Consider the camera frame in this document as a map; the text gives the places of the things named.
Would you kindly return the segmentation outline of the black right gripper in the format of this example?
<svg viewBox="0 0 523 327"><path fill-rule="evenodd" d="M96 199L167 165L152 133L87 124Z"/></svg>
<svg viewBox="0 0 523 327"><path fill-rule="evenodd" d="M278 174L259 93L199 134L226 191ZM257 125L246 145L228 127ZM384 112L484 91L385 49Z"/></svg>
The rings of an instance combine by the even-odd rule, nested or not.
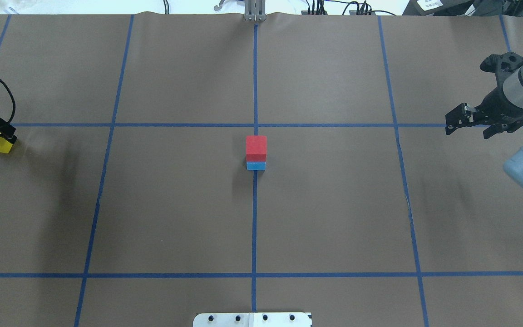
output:
<svg viewBox="0 0 523 327"><path fill-rule="evenodd" d="M459 128L487 126L484 139L499 133L514 133L523 127L523 109L513 105L502 91L492 90L475 108L461 103L445 114L445 134L450 136Z"/></svg>

